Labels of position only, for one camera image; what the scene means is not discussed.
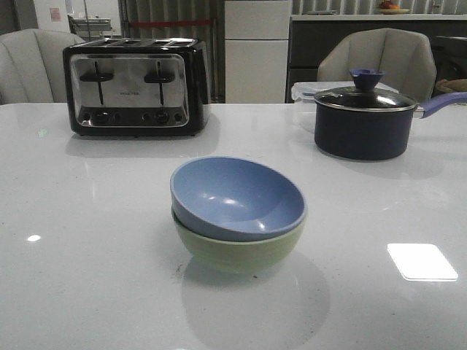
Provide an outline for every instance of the countertop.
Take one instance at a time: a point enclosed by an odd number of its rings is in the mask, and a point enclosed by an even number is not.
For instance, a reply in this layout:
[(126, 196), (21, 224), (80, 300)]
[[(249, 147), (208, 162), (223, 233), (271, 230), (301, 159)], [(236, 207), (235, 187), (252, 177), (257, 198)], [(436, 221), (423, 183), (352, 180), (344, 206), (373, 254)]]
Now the countertop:
[[(313, 106), (215, 104), (197, 136), (137, 139), (80, 137), (65, 104), (0, 106), (0, 347), (465, 350), (467, 106), (413, 120), (407, 151), (380, 162), (321, 152)], [(231, 275), (185, 249), (169, 179), (209, 155), (301, 189), (284, 261)], [(391, 244), (433, 270), (404, 278)], [(425, 246), (455, 276), (411, 250)]]

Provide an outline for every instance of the lid knob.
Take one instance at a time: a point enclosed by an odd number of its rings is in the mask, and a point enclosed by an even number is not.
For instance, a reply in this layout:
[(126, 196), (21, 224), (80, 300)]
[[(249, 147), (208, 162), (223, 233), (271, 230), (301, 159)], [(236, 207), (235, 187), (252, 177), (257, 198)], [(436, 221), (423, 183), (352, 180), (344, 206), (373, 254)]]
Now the lid knob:
[(376, 69), (350, 69), (350, 75), (352, 75), (355, 87), (363, 92), (372, 91), (385, 74), (385, 71), (378, 71)]

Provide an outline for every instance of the chair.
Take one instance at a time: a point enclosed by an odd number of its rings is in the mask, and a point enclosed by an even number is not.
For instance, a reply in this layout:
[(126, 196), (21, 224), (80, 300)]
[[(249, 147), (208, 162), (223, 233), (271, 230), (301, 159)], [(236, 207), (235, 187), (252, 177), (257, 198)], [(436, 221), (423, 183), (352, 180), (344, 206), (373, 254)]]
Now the chair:
[(431, 97), (436, 67), (424, 34), (381, 28), (344, 38), (318, 68), (318, 81), (352, 80), (349, 69), (386, 71), (381, 82), (418, 101)]
[(77, 35), (25, 29), (0, 36), (0, 104), (66, 102), (62, 50)]

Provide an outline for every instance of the toaster button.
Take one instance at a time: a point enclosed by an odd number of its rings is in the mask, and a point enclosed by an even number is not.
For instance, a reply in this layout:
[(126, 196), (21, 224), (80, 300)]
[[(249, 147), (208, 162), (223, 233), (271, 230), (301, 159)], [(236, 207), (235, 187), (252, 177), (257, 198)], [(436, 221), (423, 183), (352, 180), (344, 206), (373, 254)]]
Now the toaster button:
[(155, 118), (159, 124), (166, 124), (169, 121), (169, 113), (165, 111), (158, 111), (155, 114)]
[(98, 111), (96, 112), (96, 122), (99, 124), (104, 124), (109, 121), (109, 113)]

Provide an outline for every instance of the glass lid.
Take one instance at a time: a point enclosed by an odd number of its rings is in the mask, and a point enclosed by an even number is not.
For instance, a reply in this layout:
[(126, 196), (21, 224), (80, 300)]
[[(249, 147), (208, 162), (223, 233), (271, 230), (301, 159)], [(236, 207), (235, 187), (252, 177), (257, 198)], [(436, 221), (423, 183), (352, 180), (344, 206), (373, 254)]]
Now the glass lid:
[(356, 87), (338, 87), (314, 95), (317, 104), (358, 112), (399, 112), (417, 107), (408, 96), (390, 90), (373, 89), (363, 92)]

